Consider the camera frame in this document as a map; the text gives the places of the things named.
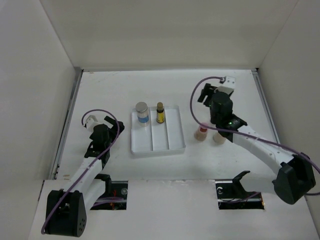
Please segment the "blue-label jar silver lid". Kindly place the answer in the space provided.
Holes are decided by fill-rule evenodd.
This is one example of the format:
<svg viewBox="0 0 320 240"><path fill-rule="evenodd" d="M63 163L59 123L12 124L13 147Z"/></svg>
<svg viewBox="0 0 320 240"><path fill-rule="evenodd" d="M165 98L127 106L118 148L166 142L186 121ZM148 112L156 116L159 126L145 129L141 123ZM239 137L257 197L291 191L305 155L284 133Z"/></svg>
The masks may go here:
<svg viewBox="0 0 320 240"><path fill-rule="evenodd" d="M146 127L150 123L148 105L145 102L140 101L135 105L135 111L137 114L138 123L141 126Z"/></svg>

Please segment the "brown bottle yellow label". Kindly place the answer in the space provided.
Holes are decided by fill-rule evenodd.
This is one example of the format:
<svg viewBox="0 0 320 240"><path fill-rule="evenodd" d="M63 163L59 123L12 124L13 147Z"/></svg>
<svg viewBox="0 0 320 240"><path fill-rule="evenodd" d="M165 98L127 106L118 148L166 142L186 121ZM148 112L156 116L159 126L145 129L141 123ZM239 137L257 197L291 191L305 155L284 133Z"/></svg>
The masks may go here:
<svg viewBox="0 0 320 240"><path fill-rule="evenodd" d="M156 106L156 121L159 124L162 124L165 122L165 109L162 102L158 102Z"/></svg>

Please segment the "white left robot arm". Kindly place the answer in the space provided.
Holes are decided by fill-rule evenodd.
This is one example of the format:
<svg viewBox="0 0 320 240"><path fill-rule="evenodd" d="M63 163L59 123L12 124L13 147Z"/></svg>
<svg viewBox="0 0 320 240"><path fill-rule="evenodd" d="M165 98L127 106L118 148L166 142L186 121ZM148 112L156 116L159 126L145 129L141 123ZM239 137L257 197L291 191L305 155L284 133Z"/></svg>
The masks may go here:
<svg viewBox="0 0 320 240"><path fill-rule="evenodd" d="M76 173L59 190L52 190L46 201L45 221L41 228L43 235L57 235L79 238L87 224L87 212L94 207L98 198L108 199L112 195L112 181L103 174L110 149L125 129L123 122L112 115L100 123L90 115L83 120L90 131L90 144Z"/></svg>

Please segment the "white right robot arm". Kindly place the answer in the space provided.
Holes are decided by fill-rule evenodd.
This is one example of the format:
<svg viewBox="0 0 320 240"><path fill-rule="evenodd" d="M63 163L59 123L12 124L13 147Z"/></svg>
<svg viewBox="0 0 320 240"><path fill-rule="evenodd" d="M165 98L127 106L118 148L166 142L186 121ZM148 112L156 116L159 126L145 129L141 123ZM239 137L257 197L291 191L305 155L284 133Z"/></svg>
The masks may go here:
<svg viewBox="0 0 320 240"><path fill-rule="evenodd" d="M217 144L229 141L250 152L275 175L272 180L259 179L252 184L244 170L232 180L232 192L239 202L255 197L258 190L277 195L283 202L293 205L316 185L315 164L302 152L259 136L246 121L233 113L231 95L234 85L212 86L206 83L198 102L210 111L210 124L200 123L201 129L214 129Z"/></svg>

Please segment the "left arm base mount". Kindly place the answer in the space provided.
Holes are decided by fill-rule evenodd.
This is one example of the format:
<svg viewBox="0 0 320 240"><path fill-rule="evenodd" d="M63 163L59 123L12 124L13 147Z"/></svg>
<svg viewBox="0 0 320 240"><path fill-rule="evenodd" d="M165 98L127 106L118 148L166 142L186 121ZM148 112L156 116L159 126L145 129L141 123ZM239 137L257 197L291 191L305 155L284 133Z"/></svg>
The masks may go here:
<svg viewBox="0 0 320 240"><path fill-rule="evenodd" d="M108 174L98 174L96 180L105 183L105 192L95 201L91 210L126 210L129 192L128 181L113 181Z"/></svg>

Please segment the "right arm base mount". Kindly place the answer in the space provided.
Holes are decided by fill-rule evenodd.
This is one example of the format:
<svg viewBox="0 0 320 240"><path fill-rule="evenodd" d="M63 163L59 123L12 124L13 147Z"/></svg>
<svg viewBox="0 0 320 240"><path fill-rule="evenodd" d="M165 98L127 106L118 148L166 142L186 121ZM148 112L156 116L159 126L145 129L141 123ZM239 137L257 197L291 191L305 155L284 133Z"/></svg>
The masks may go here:
<svg viewBox="0 0 320 240"><path fill-rule="evenodd" d="M249 170L245 170L232 179L219 179L215 181L219 210L265 209L262 194L256 191L246 191L240 182L249 173Z"/></svg>

